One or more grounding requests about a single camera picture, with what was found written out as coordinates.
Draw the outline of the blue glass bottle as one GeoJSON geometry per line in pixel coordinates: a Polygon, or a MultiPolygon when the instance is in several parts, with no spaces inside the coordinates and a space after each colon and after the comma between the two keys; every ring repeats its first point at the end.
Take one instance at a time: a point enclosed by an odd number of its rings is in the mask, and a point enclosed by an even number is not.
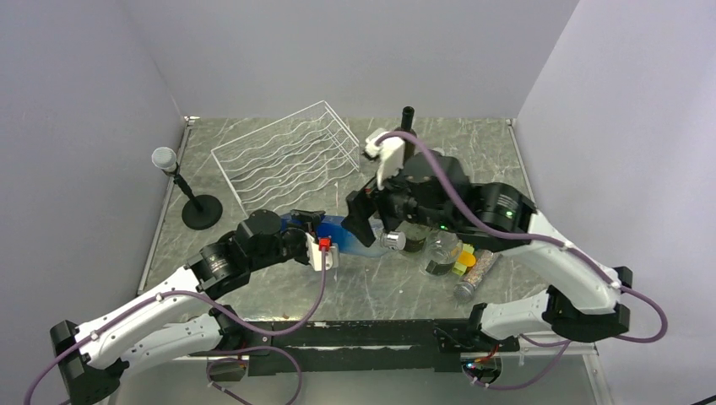
{"type": "MultiPolygon", "coordinates": [[[[290,224],[290,213],[280,216],[282,228],[290,224]]],[[[379,219],[370,218],[371,227],[376,236],[375,242],[370,247],[363,246],[349,231],[341,226],[343,216],[327,215],[318,227],[317,236],[330,236],[339,247],[341,254],[360,257],[381,257],[390,251],[402,251],[406,238],[404,232],[386,231],[379,219]]]]}

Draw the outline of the labelled dark wine bottle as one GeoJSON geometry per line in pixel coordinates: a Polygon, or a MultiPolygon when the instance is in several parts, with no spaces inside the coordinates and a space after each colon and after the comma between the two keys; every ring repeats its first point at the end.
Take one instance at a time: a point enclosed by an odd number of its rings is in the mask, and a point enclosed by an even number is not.
{"type": "Polygon", "coordinates": [[[404,252],[420,253],[423,251],[431,229],[423,225],[403,223],[404,235],[406,238],[404,252]]]}

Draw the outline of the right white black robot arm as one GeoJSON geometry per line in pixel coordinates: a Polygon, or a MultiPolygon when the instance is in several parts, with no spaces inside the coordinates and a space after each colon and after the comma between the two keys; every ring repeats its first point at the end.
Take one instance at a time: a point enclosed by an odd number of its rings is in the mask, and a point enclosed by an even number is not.
{"type": "Polygon", "coordinates": [[[549,284],[527,299],[475,305],[465,330],[474,349],[487,350],[531,332],[552,331],[568,340],[594,343],[629,330],[631,312],[621,304],[620,291],[610,286],[631,282],[627,267],[604,267],[607,277],[602,278],[584,261],[551,243],[497,238],[475,227],[455,207],[424,154],[412,156],[382,186],[371,178],[347,196],[346,204],[348,214],[341,224],[364,246],[376,239],[370,220],[378,216],[386,230],[408,223],[446,231],[464,243],[531,268],[549,284]]]}

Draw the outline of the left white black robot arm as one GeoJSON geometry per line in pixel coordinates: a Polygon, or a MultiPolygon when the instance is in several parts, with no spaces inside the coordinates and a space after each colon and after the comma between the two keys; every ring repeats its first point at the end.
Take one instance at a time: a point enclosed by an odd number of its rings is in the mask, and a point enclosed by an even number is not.
{"type": "Polygon", "coordinates": [[[187,354],[232,354],[245,332],[290,334],[316,312],[277,332],[241,319],[218,300],[247,285],[253,273],[296,261],[325,273],[338,262],[337,247],[318,228],[323,211],[293,210],[287,217],[258,210],[235,230],[202,248],[154,288],[93,321],[62,321],[50,331],[57,367],[71,404],[96,404],[122,378],[187,354]]]}

